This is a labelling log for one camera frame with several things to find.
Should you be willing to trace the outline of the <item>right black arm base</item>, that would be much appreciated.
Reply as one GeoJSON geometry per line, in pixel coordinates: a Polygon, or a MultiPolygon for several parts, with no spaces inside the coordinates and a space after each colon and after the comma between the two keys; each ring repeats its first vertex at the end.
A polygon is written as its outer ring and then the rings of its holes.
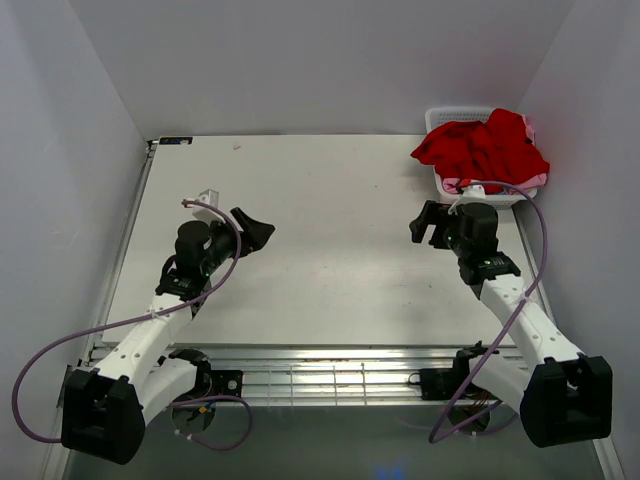
{"type": "Polygon", "coordinates": [[[447,368],[422,368],[409,375],[407,385],[418,387],[422,400],[448,400],[470,374],[470,361],[479,359],[487,348],[478,341],[471,347],[458,350],[447,368]]]}

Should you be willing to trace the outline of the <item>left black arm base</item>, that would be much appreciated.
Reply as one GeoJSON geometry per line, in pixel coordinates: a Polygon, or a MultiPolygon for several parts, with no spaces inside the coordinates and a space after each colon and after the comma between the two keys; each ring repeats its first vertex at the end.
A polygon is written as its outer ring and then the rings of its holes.
{"type": "Polygon", "coordinates": [[[209,358],[201,351],[181,348],[169,354],[170,359],[180,359],[195,366],[194,386],[176,398],[176,401],[197,399],[206,396],[242,396],[244,372],[241,370],[214,369],[209,358]]]}

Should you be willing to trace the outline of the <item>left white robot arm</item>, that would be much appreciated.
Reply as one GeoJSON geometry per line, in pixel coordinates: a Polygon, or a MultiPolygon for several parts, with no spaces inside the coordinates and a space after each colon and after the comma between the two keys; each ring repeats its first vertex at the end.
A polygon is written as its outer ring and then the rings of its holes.
{"type": "Polygon", "coordinates": [[[261,250],[275,228],[240,208],[224,215],[204,203],[198,206],[202,214],[177,230],[175,252],[162,267],[148,319],[92,369],[76,370],[67,379],[64,447],[124,465],[165,408],[207,400],[213,375],[206,355],[170,347],[215,290],[214,272],[226,260],[237,262],[261,250]]]}

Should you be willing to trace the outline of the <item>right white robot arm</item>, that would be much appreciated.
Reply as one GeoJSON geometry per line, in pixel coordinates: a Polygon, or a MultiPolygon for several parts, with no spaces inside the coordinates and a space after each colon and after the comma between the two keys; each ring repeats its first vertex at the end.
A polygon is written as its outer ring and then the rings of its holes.
{"type": "Polygon", "coordinates": [[[421,243],[427,228],[436,249],[457,257],[462,281],[505,328],[527,366],[507,362],[497,345],[476,342],[456,352],[449,368],[419,372],[421,397],[454,406],[477,393],[508,405],[537,447],[606,438],[611,433],[613,371],[564,336],[531,300],[520,269],[498,248],[498,213],[483,203],[450,208],[426,201],[409,224],[421,243]]]}

